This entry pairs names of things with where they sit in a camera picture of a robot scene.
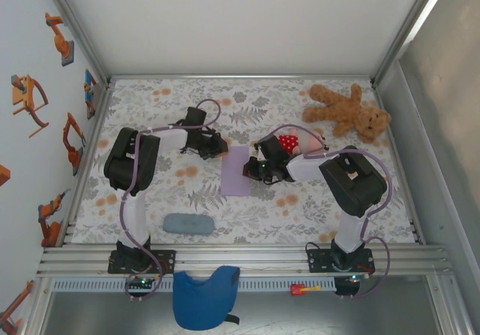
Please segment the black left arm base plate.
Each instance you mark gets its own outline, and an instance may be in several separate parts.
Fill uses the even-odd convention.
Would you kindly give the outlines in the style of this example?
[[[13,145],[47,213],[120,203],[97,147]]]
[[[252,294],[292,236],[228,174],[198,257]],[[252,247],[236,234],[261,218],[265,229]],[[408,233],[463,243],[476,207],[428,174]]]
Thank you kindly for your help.
[[[151,254],[160,265],[142,251],[127,255],[113,250],[109,256],[108,274],[172,274],[175,268],[176,252],[174,250],[152,250]]]

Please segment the aluminium table side rail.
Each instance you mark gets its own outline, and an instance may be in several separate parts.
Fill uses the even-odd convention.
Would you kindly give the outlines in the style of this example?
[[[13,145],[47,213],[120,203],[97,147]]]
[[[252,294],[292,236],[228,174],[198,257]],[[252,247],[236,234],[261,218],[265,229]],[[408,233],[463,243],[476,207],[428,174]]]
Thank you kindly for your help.
[[[369,218],[366,236],[379,236],[389,244],[415,242],[424,245],[424,237],[407,182],[400,153],[392,131],[393,122],[381,136],[379,145],[388,148],[388,166],[392,181],[392,195],[387,206]]]
[[[62,247],[65,243],[69,244],[71,242],[72,234],[74,233],[77,223],[78,213],[82,204],[83,194],[88,184],[89,174],[93,166],[98,140],[101,134],[101,128],[104,124],[104,119],[110,104],[111,94],[112,90],[110,85],[107,85],[101,94],[99,108],[96,116],[94,117],[94,126],[92,128],[91,136],[86,146],[84,159],[80,165],[79,174],[73,189],[69,212],[62,221],[61,229],[55,244],[56,247]]]

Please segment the grey blue fabric pouch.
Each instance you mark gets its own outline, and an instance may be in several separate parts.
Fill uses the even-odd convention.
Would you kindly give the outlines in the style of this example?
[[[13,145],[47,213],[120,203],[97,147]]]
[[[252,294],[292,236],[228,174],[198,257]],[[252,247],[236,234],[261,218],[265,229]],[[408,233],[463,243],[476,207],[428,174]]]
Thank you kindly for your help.
[[[180,235],[210,235],[215,222],[204,214],[172,213],[165,216],[163,230]]]

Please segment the pink plush doll red swimsuit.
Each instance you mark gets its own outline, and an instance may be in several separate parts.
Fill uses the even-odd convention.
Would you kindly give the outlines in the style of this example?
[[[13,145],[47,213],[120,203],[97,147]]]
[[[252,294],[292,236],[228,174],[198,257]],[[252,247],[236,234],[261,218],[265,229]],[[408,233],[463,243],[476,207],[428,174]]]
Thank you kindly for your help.
[[[328,151],[326,140],[321,133],[315,130],[302,130],[291,127],[280,129],[274,133],[277,141],[274,141],[273,150],[274,156],[290,156],[293,154],[320,155]]]

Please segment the floral print tablecloth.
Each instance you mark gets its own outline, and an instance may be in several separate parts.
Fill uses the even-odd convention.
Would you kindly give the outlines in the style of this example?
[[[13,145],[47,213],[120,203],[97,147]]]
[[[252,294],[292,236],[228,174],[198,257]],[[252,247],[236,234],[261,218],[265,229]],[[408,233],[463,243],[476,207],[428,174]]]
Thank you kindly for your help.
[[[183,118],[200,106],[229,147],[252,147],[272,131],[300,124],[312,106],[309,79],[120,79],[112,87],[88,184],[71,240],[113,244],[121,230],[120,195],[104,176],[104,164],[123,127],[145,129]],[[221,161],[170,151],[157,159],[145,212],[156,244],[328,243],[338,230],[340,207],[322,181],[266,186],[250,182],[249,196],[221,195]],[[204,214],[214,220],[210,235],[163,230],[172,213]]]

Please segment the purple paper sheet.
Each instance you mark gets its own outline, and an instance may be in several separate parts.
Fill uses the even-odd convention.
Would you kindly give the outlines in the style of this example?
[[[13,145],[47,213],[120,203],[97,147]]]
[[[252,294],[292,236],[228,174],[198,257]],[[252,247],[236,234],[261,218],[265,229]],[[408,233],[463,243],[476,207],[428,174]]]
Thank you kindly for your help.
[[[243,167],[249,161],[248,146],[232,146],[222,157],[220,194],[222,196],[249,196],[250,180],[243,176]]]

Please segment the blue orange grey wall sticker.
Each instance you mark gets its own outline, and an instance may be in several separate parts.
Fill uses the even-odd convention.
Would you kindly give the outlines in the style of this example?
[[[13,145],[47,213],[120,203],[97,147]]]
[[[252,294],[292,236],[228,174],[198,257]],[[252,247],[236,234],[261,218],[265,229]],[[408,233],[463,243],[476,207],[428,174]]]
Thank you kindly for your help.
[[[95,116],[95,106],[94,106],[94,87],[97,85],[95,78],[92,76],[91,72],[86,69],[85,70],[85,82],[83,85],[84,88],[84,95],[85,95],[85,105],[87,108],[86,117],[87,119],[91,119]]]

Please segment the aluminium frame post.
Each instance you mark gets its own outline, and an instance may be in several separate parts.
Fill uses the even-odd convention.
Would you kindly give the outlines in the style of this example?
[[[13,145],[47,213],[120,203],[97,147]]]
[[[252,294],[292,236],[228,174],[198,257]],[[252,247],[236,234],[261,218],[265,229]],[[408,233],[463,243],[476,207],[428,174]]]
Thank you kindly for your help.
[[[85,58],[97,74],[97,80],[101,81],[105,88],[108,88],[111,75],[101,60],[100,53],[90,37],[85,32],[83,24],[80,22],[80,16],[71,0],[52,0],[58,9],[60,16],[66,22],[74,40],[81,48]]]
[[[406,52],[409,44],[414,40],[438,1],[439,0],[414,1],[399,32],[388,48],[385,57],[380,62],[374,75],[370,78],[370,83],[373,88],[376,88],[382,82],[389,68]]]

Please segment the red yellow small tool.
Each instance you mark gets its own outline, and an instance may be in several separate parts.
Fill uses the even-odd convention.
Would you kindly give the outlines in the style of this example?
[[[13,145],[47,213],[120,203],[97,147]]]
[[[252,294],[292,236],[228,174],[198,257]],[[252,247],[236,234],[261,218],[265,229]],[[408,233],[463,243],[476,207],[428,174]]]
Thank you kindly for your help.
[[[292,296],[304,296],[308,292],[319,292],[323,288],[320,285],[316,286],[306,286],[305,284],[302,283],[297,283],[297,284],[292,284],[290,286],[290,294]]]

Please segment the orange gripper wall sticker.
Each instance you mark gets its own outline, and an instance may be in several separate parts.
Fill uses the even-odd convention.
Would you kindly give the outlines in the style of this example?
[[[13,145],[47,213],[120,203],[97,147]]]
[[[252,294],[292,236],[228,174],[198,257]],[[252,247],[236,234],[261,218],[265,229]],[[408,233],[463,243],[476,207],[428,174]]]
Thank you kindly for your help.
[[[27,112],[27,114],[37,125],[37,129],[28,136],[29,138],[32,138],[37,133],[42,131],[42,129],[49,125],[49,122],[44,122],[40,120],[37,114],[38,110],[44,108],[49,104],[48,97],[41,84],[29,75],[18,76],[14,74],[11,76],[10,80],[13,87],[12,104],[21,105],[19,109],[13,111],[13,115],[17,115],[23,111]],[[43,101],[43,103],[39,106],[35,105],[35,91],[40,94]]]

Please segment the brown teddy bear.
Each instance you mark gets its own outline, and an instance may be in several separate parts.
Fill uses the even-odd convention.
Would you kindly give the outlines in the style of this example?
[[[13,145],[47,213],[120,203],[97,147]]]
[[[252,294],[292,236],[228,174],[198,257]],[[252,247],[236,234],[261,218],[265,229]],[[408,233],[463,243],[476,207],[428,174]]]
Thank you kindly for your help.
[[[350,96],[344,96],[324,85],[315,84],[310,88],[310,98],[322,106],[309,106],[302,113],[305,123],[333,121],[336,123],[333,135],[342,137],[355,130],[364,143],[373,143],[389,126],[392,117],[384,109],[362,106],[362,88],[354,83]]]

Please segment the blue fabric cap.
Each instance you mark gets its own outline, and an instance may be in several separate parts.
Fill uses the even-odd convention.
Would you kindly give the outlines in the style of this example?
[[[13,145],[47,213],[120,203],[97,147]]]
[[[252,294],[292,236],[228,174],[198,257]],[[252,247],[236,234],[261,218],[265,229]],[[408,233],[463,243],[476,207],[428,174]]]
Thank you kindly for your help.
[[[189,331],[211,330],[224,322],[239,325],[240,318],[232,310],[240,273],[240,268],[226,265],[206,280],[196,280],[185,271],[174,273],[172,310],[176,323]]]

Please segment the wide aluminium table rail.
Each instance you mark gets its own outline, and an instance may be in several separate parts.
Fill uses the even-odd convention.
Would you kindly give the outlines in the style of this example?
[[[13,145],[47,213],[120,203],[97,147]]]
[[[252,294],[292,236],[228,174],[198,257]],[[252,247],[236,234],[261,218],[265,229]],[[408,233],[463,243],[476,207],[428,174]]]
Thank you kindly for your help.
[[[153,250],[175,250],[176,271],[209,275],[222,265],[241,268],[246,277],[308,275],[305,247],[301,244],[154,244]],[[453,265],[440,246],[389,244],[391,261],[381,243],[367,245],[376,274],[389,265],[391,275],[449,274]],[[66,244],[44,250],[37,277],[106,277],[112,244]]]

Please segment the thin aluminium frame rail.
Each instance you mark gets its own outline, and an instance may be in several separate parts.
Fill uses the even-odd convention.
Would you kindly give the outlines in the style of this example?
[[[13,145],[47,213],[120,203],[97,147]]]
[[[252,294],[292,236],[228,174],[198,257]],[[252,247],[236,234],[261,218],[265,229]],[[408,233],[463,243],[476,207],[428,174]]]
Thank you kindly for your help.
[[[360,79],[371,80],[364,74],[115,74],[110,81],[120,79]]]

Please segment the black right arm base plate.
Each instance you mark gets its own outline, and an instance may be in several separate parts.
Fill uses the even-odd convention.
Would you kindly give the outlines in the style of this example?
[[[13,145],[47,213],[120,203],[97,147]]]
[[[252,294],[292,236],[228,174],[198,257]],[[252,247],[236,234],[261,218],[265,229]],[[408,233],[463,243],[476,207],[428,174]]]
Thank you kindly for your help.
[[[346,255],[332,249],[309,249],[307,263],[311,273],[372,274],[376,270],[372,251],[367,248]]]

